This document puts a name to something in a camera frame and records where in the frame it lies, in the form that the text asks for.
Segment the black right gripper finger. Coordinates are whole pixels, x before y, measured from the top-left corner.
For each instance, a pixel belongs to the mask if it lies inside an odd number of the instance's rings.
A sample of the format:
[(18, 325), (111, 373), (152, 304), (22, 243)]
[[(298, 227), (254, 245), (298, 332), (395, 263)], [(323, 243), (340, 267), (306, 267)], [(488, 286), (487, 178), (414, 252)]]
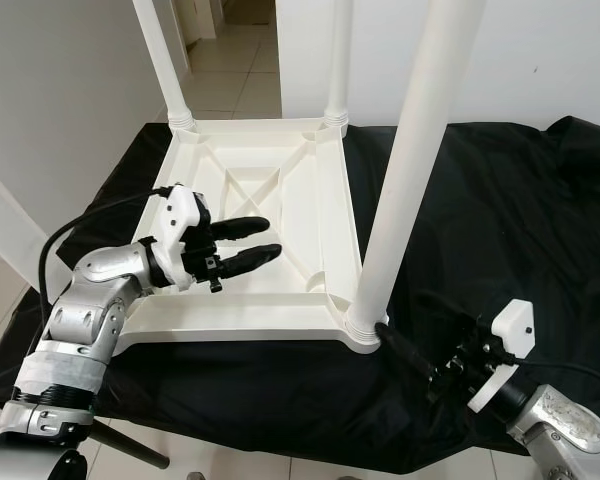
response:
[(491, 332), (480, 317), (465, 315), (452, 316), (450, 319), (450, 343), (463, 351), (483, 351), (489, 343)]
[(425, 379), (436, 379), (440, 375), (440, 370), (399, 330), (387, 323), (377, 323), (376, 334), (384, 346), (390, 347), (391, 351), (404, 362), (410, 372), (415, 372)]

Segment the black cloth table cover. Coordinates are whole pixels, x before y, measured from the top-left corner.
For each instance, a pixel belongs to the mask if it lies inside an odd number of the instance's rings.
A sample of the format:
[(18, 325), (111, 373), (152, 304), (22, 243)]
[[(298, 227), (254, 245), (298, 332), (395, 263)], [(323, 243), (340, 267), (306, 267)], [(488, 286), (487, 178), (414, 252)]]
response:
[(390, 301), (392, 328), (431, 362), (450, 319), (532, 302), (533, 369), (600, 416), (600, 125), (448, 125)]

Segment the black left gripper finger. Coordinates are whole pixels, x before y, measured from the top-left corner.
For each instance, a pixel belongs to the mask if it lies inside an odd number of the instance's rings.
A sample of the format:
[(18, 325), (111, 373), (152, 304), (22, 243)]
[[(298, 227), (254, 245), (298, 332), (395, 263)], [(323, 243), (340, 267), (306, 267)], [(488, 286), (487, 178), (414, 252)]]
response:
[(218, 278), (233, 278), (245, 273), (251, 273), (269, 261), (281, 256), (281, 244), (259, 244), (259, 246), (246, 248), (235, 256), (219, 261)]
[(210, 233), (217, 241), (240, 241), (255, 236), (271, 228), (267, 218), (249, 216), (249, 218), (233, 218), (210, 224)]

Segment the black metal folding table leg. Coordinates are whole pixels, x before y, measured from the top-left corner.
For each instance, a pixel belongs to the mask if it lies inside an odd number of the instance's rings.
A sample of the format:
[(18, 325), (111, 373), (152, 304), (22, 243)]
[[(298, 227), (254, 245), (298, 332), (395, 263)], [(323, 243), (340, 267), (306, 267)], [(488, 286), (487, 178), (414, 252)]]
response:
[(154, 451), (148, 445), (137, 442), (131, 436), (127, 436), (109, 425), (104, 425), (103, 422), (94, 422), (90, 429), (90, 438), (155, 468), (169, 467), (169, 457), (166, 454)]

